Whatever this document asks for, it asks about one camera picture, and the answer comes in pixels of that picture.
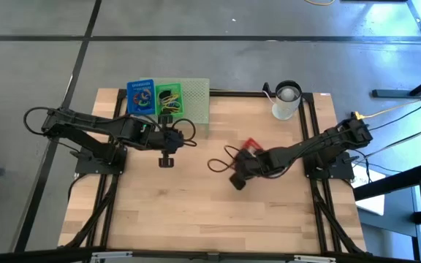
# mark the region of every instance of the wooden tabletop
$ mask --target wooden tabletop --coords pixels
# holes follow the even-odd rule
[[[117,94],[118,89],[99,89],[92,114],[112,118]],[[336,125],[330,95],[314,94],[314,101],[319,129],[324,131]],[[198,129],[198,146],[178,149],[173,155],[175,167],[171,169],[158,167],[158,151],[129,149],[107,247],[319,253],[311,191],[301,159],[281,178],[251,179],[242,191],[235,190],[229,182],[232,171],[215,173],[207,168],[208,159],[230,162],[224,145],[239,148],[249,137],[266,149],[302,141],[299,114],[288,121],[278,121],[270,106],[264,98],[211,97],[208,137],[204,129]],[[99,175],[88,175],[72,189],[60,245],[68,243],[87,221],[98,182]],[[341,180],[330,180],[330,187],[338,221],[357,246],[365,249],[352,189]],[[102,225],[101,219],[95,244],[99,244]],[[325,231],[332,250],[327,220]]]

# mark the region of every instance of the concrete floor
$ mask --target concrete floor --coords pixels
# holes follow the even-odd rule
[[[421,16],[421,1],[414,3]],[[93,5],[94,0],[0,1],[0,34],[83,35]],[[94,35],[225,34],[421,36],[404,3],[350,1],[315,7],[302,0],[112,0],[102,3],[94,28]],[[22,115],[30,107],[60,105],[79,47],[79,42],[0,42],[0,166],[7,170],[0,177],[0,253],[12,247],[47,143],[24,129]],[[145,76],[206,77],[211,88],[243,91],[259,91],[266,81],[274,86],[292,79],[304,91],[331,93],[341,120],[353,110],[368,114],[403,103],[372,99],[369,91],[410,89],[420,84],[421,44],[91,42],[71,108],[89,113],[98,88],[123,88],[126,82]],[[410,105],[368,122],[377,126],[415,107]],[[34,114],[30,123],[37,127],[42,120],[42,114]],[[420,130],[421,111],[376,131],[374,141],[363,152],[370,153]],[[371,163],[399,170],[421,164],[421,137],[372,157]],[[58,147],[28,249],[56,247],[74,167],[74,158]],[[405,205],[402,211],[406,214],[411,203],[410,189],[389,194],[386,213],[389,207],[400,213],[401,205]],[[381,221],[367,213],[361,216]],[[390,240],[378,234],[378,229],[366,226],[363,230],[369,251],[398,255],[375,245],[378,239]],[[394,238],[410,240],[402,235]]]

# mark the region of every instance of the yellow cable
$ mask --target yellow cable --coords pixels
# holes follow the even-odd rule
[[[373,115],[361,115],[361,114],[359,114],[359,112],[355,112],[355,117],[357,118],[357,120],[361,120],[361,119],[364,119],[364,118],[372,118],[372,117],[378,116],[380,114],[387,113],[388,111],[395,110],[395,109],[398,109],[400,107],[403,107],[403,106],[406,106],[406,105],[409,105],[409,104],[412,104],[412,103],[415,103],[415,102],[421,102],[421,99],[418,99],[418,100],[413,101],[413,102],[407,102],[407,103],[404,103],[404,104],[401,104],[401,105],[397,105],[397,106],[391,107],[389,109],[382,110],[379,113],[375,113]]]
[[[308,3],[310,3],[310,4],[314,4],[314,5],[319,5],[319,6],[326,7],[326,6],[328,6],[328,5],[331,5],[333,2],[335,2],[335,0],[331,0],[331,1],[330,1],[330,2],[328,2],[328,3],[319,3],[319,2],[313,2],[313,1],[310,1],[310,0],[305,0],[305,2],[308,2]]]

